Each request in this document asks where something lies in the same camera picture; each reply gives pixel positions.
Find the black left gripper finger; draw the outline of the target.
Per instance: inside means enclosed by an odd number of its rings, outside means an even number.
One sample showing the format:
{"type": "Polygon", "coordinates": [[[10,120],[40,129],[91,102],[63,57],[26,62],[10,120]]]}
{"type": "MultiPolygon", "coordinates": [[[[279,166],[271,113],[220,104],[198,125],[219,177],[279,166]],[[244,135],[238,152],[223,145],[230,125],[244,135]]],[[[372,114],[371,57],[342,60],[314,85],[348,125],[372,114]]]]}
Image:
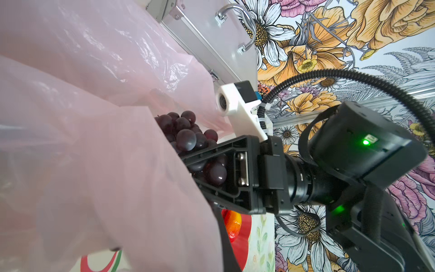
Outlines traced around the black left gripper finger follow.
{"type": "Polygon", "coordinates": [[[223,265],[224,265],[224,271],[225,272],[242,272],[240,269],[240,266],[237,262],[237,259],[234,255],[230,239],[227,234],[227,230],[224,224],[224,219],[222,217],[222,210],[217,204],[212,204],[212,211],[216,217],[219,231],[220,231],[220,237],[222,242],[222,255],[223,255],[223,265]]]}

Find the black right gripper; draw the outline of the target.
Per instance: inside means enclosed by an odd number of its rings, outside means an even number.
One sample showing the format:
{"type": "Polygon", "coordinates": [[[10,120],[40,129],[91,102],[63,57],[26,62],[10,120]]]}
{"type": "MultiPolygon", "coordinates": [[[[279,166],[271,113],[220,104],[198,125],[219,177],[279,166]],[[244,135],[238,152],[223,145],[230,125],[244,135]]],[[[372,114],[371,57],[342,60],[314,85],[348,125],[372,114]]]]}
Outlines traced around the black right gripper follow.
{"type": "Polygon", "coordinates": [[[235,153],[235,159],[246,153],[246,163],[234,164],[235,184],[217,188],[196,177],[193,180],[208,201],[240,214],[288,215],[297,205],[333,204],[347,187],[319,166],[284,153],[282,140],[274,136],[265,141],[241,136],[180,159],[190,167],[227,153],[235,153]]]}

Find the orange fruit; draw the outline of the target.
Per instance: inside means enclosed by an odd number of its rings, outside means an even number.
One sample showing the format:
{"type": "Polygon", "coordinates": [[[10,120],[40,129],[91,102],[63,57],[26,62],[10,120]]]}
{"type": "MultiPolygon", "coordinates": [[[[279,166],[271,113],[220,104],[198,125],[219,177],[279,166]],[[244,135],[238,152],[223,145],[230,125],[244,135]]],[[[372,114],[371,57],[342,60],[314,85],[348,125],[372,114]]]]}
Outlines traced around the orange fruit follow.
{"type": "Polygon", "coordinates": [[[232,210],[224,209],[222,211],[222,217],[224,220],[225,229],[229,237],[230,242],[234,242],[239,234],[242,227],[242,216],[232,210]]]}

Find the dark purple grape bunch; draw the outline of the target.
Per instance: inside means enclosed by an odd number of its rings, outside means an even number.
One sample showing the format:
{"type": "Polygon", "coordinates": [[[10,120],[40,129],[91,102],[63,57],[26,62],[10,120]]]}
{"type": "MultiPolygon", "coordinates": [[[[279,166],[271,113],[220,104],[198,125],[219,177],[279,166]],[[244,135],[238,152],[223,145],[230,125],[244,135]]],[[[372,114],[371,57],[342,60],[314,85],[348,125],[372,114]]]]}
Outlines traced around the dark purple grape bunch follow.
{"type": "MultiPolygon", "coordinates": [[[[179,156],[186,156],[206,148],[216,147],[218,134],[215,130],[201,131],[192,111],[181,114],[170,112],[155,117],[155,121],[168,142],[179,156]]],[[[192,176],[214,187],[221,188],[228,177],[228,156],[218,155],[188,166],[192,176]]]]}

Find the pink plastic bag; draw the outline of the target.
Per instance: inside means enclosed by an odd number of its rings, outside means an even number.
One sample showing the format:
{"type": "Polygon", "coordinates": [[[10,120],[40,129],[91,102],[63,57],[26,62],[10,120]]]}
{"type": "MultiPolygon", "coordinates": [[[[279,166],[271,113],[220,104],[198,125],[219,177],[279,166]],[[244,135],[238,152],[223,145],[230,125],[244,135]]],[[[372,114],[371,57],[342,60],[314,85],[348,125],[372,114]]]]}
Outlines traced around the pink plastic bag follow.
{"type": "Polygon", "coordinates": [[[223,272],[212,209],[154,116],[219,130],[208,72],[136,1],[1,2],[1,270],[223,272]]]}

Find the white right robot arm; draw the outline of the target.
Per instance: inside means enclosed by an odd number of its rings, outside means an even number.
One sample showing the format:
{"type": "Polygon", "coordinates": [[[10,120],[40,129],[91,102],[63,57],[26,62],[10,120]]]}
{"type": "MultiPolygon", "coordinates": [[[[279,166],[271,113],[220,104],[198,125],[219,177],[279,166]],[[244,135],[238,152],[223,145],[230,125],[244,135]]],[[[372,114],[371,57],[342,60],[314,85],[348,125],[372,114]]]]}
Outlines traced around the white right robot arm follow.
{"type": "Polygon", "coordinates": [[[427,157],[407,130],[358,103],[320,113],[304,131],[299,155],[278,137],[241,136],[183,155],[190,171],[227,158],[227,179],[196,183],[209,201],[241,214],[288,215],[300,205],[326,207],[326,234],[362,272],[432,272],[435,260],[386,189],[427,157]]]}

